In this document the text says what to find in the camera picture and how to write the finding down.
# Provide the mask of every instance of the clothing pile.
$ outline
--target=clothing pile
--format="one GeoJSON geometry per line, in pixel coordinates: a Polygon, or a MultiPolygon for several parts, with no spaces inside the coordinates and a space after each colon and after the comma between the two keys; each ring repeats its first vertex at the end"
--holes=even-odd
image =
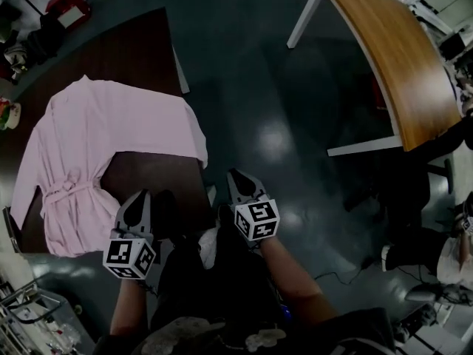
{"type": "Polygon", "coordinates": [[[86,76],[53,96],[19,169],[11,207],[18,227],[39,186],[50,252],[75,257],[103,251],[119,204],[100,179],[113,155],[125,151],[207,164],[205,137],[182,98],[86,76]]]}

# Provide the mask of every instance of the dark floor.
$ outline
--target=dark floor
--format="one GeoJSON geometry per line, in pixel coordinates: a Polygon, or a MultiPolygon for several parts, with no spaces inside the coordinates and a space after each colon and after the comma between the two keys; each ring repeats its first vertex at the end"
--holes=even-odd
{"type": "MultiPolygon", "coordinates": [[[[352,213],[342,206],[350,192],[369,182],[380,153],[329,158],[326,149],[379,138],[390,127],[367,103],[360,80],[370,67],[328,1],[297,48],[287,49],[306,1],[91,0],[92,19],[68,38],[58,58],[122,21],[165,6],[191,88],[186,100],[208,141],[204,177],[217,185],[217,199],[227,198],[227,169],[257,176],[276,198],[279,237],[297,260],[313,276],[337,271],[349,280],[385,241],[386,224],[372,222],[374,201],[352,213]]],[[[15,94],[54,62],[30,70],[15,94]]],[[[438,187],[425,215],[435,223],[437,204],[450,200],[442,180],[432,181],[438,187]]],[[[54,276],[49,285],[77,296],[101,333],[107,330],[119,282],[101,266],[101,254],[31,256],[30,262],[36,275],[54,276]]],[[[155,266],[148,281],[157,284],[159,275],[155,266]]],[[[340,312],[383,306],[396,320],[416,306],[404,302],[404,295],[418,282],[400,271],[383,274],[376,265],[351,286],[333,276],[319,282],[340,312]]]]}

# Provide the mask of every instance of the person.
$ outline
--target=person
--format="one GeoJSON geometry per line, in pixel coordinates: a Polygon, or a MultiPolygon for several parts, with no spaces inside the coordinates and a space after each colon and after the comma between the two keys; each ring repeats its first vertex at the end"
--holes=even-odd
{"type": "Polygon", "coordinates": [[[457,284],[473,291],[473,237],[468,217],[473,217],[473,192],[455,207],[452,237],[432,229],[412,229],[409,236],[381,251],[383,271],[422,265],[443,284],[457,284]]]}
{"type": "Polygon", "coordinates": [[[109,335],[94,354],[394,354],[384,309],[338,315],[276,237],[261,241],[260,256],[233,225],[230,207],[219,209],[219,219],[209,270],[196,240],[173,240],[150,330],[144,288],[122,280],[109,335]]]}

